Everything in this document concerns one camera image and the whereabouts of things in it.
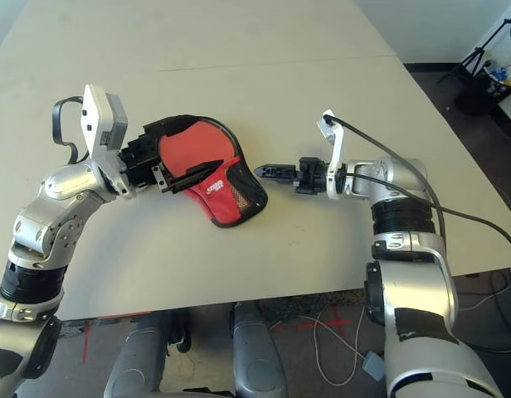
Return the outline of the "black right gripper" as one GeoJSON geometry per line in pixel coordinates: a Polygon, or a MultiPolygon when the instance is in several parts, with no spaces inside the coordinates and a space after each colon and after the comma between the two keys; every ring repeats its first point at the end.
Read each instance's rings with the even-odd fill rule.
{"type": "Polygon", "coordinates": [[[255,173],[260,174],[259,178],[272,182],[298,183],[296,193],[317,195],[326,192],[327,168],[327,163],[319,158],[303,157],[299,160],[297,176],[295,165],[290,164],[264,164],[257,167],[255,173]]]}

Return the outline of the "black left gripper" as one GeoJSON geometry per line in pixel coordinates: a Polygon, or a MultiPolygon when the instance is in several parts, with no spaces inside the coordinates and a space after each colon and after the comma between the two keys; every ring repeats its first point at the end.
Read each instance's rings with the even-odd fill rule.
{"type": "Polygon", "coordinates": [[[170,124],[170,120],[146,124],[145,133],[121,149],[119,157],[126,166],[124,174],[136,190],[156,186],[161,193],[176,194],[203,182],[223,164],[222,160],[199,163],[183,175],[174,176],[164,166],[159,154],[160,137],[171,135],[170,124]]]}

